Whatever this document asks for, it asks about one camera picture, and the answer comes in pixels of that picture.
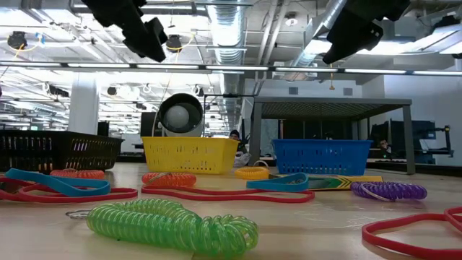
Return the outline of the silver ribbed ceiling duct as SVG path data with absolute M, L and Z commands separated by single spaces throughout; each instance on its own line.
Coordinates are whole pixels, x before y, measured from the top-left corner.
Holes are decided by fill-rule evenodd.
M 216 63 L 221 66 L 243 65 L 244 47 L 244 19 L 245 7 L 237 5 L 242 0 L 218 0 L 224 4 L 207 7 L 211 24 L 213 46 Z M 237 72 L 224 72 L 219 78 L 222 94 L 242 95 L 244 79 Z M 224 98 L 226 124 L 228 132 L 239 130 L 240 104 L 237 98 Z

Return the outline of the black desk monitor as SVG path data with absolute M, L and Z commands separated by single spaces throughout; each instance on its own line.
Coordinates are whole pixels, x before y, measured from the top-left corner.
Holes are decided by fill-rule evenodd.
M 422 150 L 420 140 L 436 139 L 434 121 L 412 121 L 413 143 L 415 150 Z M 397 152 L 405 152 L 404 123 L 391 121 L 391 145 Z

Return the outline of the yellow plastic basket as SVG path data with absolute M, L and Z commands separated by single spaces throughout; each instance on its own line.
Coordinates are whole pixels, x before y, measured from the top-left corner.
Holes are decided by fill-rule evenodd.
M 144 137 L 144 154 L 152 172 L 220 175 L 233 168 L 239 142 L 229 138 Z

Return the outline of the purple coil keychain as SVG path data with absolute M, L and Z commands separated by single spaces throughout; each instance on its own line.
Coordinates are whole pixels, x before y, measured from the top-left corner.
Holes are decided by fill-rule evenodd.
M 382 202 L 394 202 L 397 199 L 422 200 L 427 197 L 423 186 L 397 182 L 353 182 L 350 190 L 361 197 Z

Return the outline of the silver slanted ceiling duct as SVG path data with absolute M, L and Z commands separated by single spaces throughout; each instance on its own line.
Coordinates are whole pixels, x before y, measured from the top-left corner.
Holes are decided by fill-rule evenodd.
M 316 49 L 316 38 L 330 31 L 346 2 L 347 0 L 330 0 L 324 13 L 310 18 L 304 34 L 305 47 L 291 66 L 307 67 L 312 64 L 319 53 L 323 52 Z

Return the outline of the person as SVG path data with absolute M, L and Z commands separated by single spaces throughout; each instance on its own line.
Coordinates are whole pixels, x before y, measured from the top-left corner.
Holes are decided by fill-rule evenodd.
M 239 142 L 239 144 L 237 146 L 237 153 L 240 152 L 242 154 L 246 154 L 248 152 L 246 147 L 245 147 L 245 143 L 240 138 L 240 133 L 239 133 L 238 130 L 236 130 L 236 129 L 232 130 L 230 132 L 229 138 Z
M 385 139 L 380 140 L 380 151 L 384 158 L 391 159 L 393 157 L 392 147 Z

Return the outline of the black box behind lamp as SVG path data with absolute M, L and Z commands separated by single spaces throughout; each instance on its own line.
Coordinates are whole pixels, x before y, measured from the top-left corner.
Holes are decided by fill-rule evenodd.
M 156 124 L 159 123 L 159 119 L 156 112 L 143 112 L 141 114 L 141 126 L 140 136 L 141 137 L 160 137 L 162 136 L 162 129 L 159 126 L 154 127 L 154 121 Z

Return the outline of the green coil keychain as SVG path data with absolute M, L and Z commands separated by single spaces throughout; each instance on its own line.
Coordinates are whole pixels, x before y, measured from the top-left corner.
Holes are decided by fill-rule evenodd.
M 258 226 L 242 216 L 200 217 L 167 199 L 138 199 L 67 212 L 94 233 L 118 241 L 232 258 L 258 245 Z

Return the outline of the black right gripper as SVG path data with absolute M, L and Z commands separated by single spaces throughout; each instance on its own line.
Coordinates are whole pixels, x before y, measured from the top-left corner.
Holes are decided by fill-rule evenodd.
M 410 0 L 347 0 L 342 11 L 346 21 L 331 28 L 327 36 L 331 47 L 325 53 L 323 62 L 332 64 L 358 51 L 361 34 L 375 31 L 373 20 L 388 18 L 395 22 L 410 3 Z

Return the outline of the yellow orange coil keychain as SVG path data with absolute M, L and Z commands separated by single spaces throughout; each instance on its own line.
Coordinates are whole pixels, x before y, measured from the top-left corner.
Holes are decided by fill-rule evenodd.
M 269 178 L 270 170 L 268 164 L 263 160 L 256 161 L 253 166 L 238 168 L 235 176 L 244 180 L 259 181 Z

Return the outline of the white cylinder spot lamp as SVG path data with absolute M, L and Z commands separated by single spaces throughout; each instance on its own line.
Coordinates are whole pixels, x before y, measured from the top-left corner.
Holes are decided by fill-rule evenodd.
M 204 110 L 199 100 L 177 93 L 162 102 L 159 120 L 167 137 L 200 137 L 204 131 Z

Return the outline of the black plastic basket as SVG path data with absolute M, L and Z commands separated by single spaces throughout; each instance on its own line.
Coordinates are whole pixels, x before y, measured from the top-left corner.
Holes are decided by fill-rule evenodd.
M 72 131 L 0 130 L 0 172 L 11 168 L 49 174 L 53 170 L 108 170 L 123 140 Z

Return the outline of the black ceiling fixture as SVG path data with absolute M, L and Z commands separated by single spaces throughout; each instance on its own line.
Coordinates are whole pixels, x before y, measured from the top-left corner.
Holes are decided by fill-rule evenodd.
M 169 35 L 165 46 L 166 49 L 171 53 L 181 51 L 183 47 L 179 35 Z
M 7 45 L 16 50 L 22 50 L 27 47 L 27 39 L 25 38 L 25 32 L 13 31 L 7 39 Z

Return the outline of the red rubber band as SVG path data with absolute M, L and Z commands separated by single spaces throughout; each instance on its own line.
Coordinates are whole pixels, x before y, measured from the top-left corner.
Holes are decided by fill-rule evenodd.
M 390 249 L 398 253 L 426 260 L 462 260 L 462 249 L 422 248 L 382 238 L 374 234 L 374 232 L 379 230 L 399 228 L 421 221 L 449 222 L 455 229 L 462 233 L 462 207 L 446 209 L 442 214 L 421 213 L 409 215 L 407 217 L 372 222 L 362 227 L 362 239 L 377 247 Z
M 269 194 L 274 191 L 261 189 L 212 191 L 184 186 L 143 186 L 141 188 L 141 192 L 143 194 L 171 196 L 179 199 L 200 202 L 257 201 L 281 204 L 301 204 L 314 200 L 315 198 L 315 193 L 309 190 L 297 192 L 279 191 L 279 194 L 298 194 L 300 195 L 298 198 L 269 196 Z
M 99 202 L 116 199 L 132 199 L 138 196 L 138 191 L 134 188 L 112 188 L 109 194 L 97 195 L 97 196 L 83 196 L 83 197 L 69 197 L 58 193 L 57 191 L 48 188 L 47 186 L 31 183 L 27 181 L 21 181 L 4 176 L 0 177 L 0 184 L 13 183 L 21 186 L 21 189 L 15 194 L 11 194 L 0 189 L 0 199 L 6 199 L 9 201 L 16 202 L 37 202 L 46 204 L 69 204 L 69 203 L 85 203 L 85 202 Z M 50 196 L 39 196 L 35 194 L 29 194 L 29 191 L 40 190 L 46 192 L 52 192 L 54 195 Z

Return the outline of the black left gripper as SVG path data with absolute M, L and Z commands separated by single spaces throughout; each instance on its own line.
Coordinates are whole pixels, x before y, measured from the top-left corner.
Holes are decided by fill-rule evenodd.
M 166 55 L 155 36 L 150 35 L 141 20 L 141 7 L 147 0 L 82 0 L 94 18 L 103 26 L 116 25 L 122 29 L 124 44 L 141 58 L 156 62 Z

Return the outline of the grey perforated metal shelf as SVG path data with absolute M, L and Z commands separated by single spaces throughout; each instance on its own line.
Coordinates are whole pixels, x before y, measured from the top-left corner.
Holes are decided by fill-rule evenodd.
M 365 118 L 401 109 L 404 122 L 406 174 L 416 173 L 410 99 L 346 97 L 254 97 L 250 123 L 250 163 L 260 160 L 261 121 L 264 119 L 341 120 L 350 122 L 352 136 L 359 138 Z

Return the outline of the yellow green crayon box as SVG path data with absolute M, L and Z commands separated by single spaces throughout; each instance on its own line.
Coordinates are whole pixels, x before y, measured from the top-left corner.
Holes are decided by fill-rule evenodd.
M 383 182 L 380 176 L 346 176 L 346 175 L 311 175 L 308 176 L 308 190 L 350 190 L 353 182 Z M 270 178 L 278 178 L 284 175 L 270 175 Z

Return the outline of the long ceiling light strip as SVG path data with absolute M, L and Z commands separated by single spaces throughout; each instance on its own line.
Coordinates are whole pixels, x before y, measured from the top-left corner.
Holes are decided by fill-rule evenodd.
M 64 63 L 39 61 L 0 61 L 0 66 L 57 70 L 93 70 L 97 72 L 200 72 L 200 73 L 318 73 L 318 74 L 384 74 L 404 76 L 462 77 L 462 71 L 443 70 L 403 70 L 403 69 L 352 69 L 330 67 L 290 67 L 290 66 L 237 66 L 203 64 L 120 64 L 120 63 Z

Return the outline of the blue plastic basket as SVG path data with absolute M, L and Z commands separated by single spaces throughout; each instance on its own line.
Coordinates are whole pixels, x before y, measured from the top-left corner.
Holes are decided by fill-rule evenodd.
M 369 140 L 274 139 L 280 173 L 362 176 L 372 142 Z

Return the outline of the blue rubber band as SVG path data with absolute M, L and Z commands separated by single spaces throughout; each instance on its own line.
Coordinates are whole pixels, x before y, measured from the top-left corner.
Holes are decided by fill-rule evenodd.
M 305 173 L 293 173 L 267 180 L 248 181 L 246 188 L 278 192 L 301 192 L 308 190 L 308 176 Z
M 21 181 L 34 181 L 70 197 L 101 196 L 110 193 L 110 183 L 106 180 L 44 175 L 16 168 L 9 169 L 6 177 Z

